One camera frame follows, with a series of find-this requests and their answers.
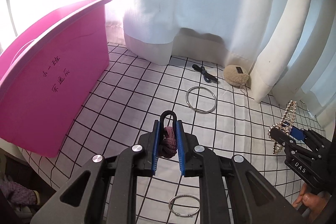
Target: fuzzy beige pouch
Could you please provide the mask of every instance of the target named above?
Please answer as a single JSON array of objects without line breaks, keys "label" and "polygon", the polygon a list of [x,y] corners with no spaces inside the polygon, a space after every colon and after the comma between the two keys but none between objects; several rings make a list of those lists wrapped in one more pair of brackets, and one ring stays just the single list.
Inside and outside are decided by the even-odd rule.
[{"label": "fuzzy beige pouch", "polygon": [[224,80],[230,85],[241,87],[249,79],[247,70],[238,65],[228,65],[223,71]]}]

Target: grid-patterned cloth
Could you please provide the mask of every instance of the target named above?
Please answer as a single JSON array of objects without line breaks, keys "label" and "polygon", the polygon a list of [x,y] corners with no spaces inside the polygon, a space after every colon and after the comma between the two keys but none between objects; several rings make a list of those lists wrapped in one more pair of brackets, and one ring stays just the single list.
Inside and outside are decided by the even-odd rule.
[{"label": "grid-patterned cloth", "polygon": [[[243,155],[289,202],[295,200],[302,181],[284,164],[283,151],[273,155],[273,141],[267,136],[268,128],[284,113],[272,95],[256,103],[249,88],[246,97],[223,80],[220,65],[171,57],[169,65],[158,66],[137,57],[124,45],[109,43],[108,48],[110,65],[81,107],[59,155],[49,159],[22,151],[32,168],[55,190],[93,155],[118,155],[136,144],[139,135],[151,132],[154,120],[171,109],[183,121],[184,131],[196,135],[201,145],[225,157]],[[219,77],[219,84],[206,83],[192,69],[194,63]],[[213,113],[196,113],[187,106],[186,91],[199,85],[218,98]],[[211,109],[214,103],[205,90],[195,90],[189,100],[203,110]],[[298,102],[294,125],[325,135],[302,102]],[[160,158],[154,177],[138,178],[137,223],[199,223],[198,215],[180,218],[169,212],[169,200],[179,194],[199,197],[198,178],[181,177],[177,155],[169,160]],[[190,198],[176,203],[174,210],[182,214],[194,212],[198,206]]]}]

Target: blue gripper pad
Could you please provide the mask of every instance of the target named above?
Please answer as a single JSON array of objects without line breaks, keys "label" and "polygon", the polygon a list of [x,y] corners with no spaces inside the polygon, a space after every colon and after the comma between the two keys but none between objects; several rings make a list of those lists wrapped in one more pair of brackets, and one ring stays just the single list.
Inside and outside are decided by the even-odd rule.
[{"label": "blue gripper pad", "polygon": [[303,141],[306,138],[306,135],[304,135],[303,132],[296,127],[292,127],[290,135],[298,141]]},{"label": "blue gripper pad", "polygon": [[179,122],[176,123],[176,140],[177,140],[177,152],[178,152],[178,162],[180,164],[181,175],[185,175],[185,155],[181,137],[181,130]]},{"label": "blue gripper pad", "polygon": [[158,167],[158,160],[159,160],[159,130],[160,130],[160,122],[157,123],[157,128],[155,132],[155,141],[154,141],[154,148],[153,148],[153,155],[152,155],[152,171],[153,175],[155,175],[156,169]]}]

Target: silver key ring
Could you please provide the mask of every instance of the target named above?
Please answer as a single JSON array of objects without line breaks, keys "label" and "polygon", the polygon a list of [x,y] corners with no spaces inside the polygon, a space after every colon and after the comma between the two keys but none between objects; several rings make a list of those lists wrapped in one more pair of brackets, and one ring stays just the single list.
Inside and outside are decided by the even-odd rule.
[{"label": "silver key ring", "polygon": [[174,200],[176,200],[176,199],[178,199],[178,198],[194,198],[194,199],[196,199],[196,200],[198,201],[198,203],[200,203],[200,200],[199,200],[197,197],[193,196],[193,195],[177,195],[177,196],[173,197],[173,198],[169,201],[169,203],[168,203],[168,208],[169,208],[169,210],[170,210],[174,215],[179,216],[179,217],[192,217],[193,215],[195,215],[195,214],[197,214],[197,213],[199,212],[200,207],[198,207],[198,209],[197,209],[196,212],[194,212],[194,213],[192,213],[192,214],[187,214],[187,215],[181,215],[181,214],[179,214],[179,213],[174,212],[174,210],[173,210],[173,208],[172,208],[172,206],[173,206],[173,202],[174,202]]},{"label": "silver key ring", "polygon": [[[192,90],[195,90],[195,89],[201,89],[201,90],[207,90],[208,92],[211,93],[211,95],[213,96],[213,98],[215,99],[215,105],[213,106],[213,108],[211,108],[210,110],[201,110],[201,109],[198,109],[198,108],[194,108],[190,102],[189,102],[189,93],[192,91]],[[189,107],[193,110],[193,111],[196,111],[198,113],[202,113],[202,114],[207,114],[207,113],[210,113],[210,112],[213,112],[215,109],[216,109],[216,106],[217,106],[217,98],[216,96],[214,95],[214,93],[210,90],[210,89],[207,89],[203,86],[193,86],[192,88],[190,88],[187,93],[185,94],[185,100],[187,101],[187,104],[189,105]]]}]

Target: sheer curtain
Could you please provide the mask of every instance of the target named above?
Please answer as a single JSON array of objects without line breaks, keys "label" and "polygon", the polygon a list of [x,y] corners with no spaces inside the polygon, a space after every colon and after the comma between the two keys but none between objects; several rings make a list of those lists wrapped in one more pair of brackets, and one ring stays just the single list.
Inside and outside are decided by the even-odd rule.
[{"label": "sheer curtain", "polygon": [[[10,0],[18,34],[46,13],[78,0]],[[302,99],[327,125],[336,110],[335,0],[113,0],[112,42],[166,65],[171,55],[237,64],[250,71],[260,101],[272,88],[280,104]],[[13,30],[0,0],[0,44]]]}]

